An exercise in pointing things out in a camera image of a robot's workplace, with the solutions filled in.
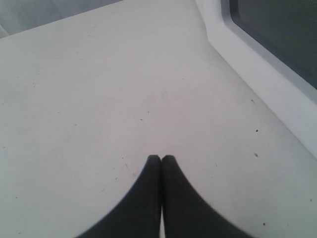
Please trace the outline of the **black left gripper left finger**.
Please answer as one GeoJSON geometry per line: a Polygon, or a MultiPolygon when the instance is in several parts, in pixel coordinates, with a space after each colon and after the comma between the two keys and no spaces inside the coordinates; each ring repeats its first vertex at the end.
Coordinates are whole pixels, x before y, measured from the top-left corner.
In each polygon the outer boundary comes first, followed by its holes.
{"type": "Polygon", "coordinates": [[[122,200],[81,238],[158,238],[161,220],[161,160],[150,155],[122,200]]]}

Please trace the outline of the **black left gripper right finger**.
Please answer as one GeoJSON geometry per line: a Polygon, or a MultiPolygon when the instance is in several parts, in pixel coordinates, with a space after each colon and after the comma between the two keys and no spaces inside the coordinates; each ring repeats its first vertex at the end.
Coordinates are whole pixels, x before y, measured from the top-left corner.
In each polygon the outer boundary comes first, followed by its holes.
{"type": "Polygon", "coordinates": [[[249,238],[211,208],[183,174],[176,158],[161,161],[163,221],[167,238],[249,238]]]}

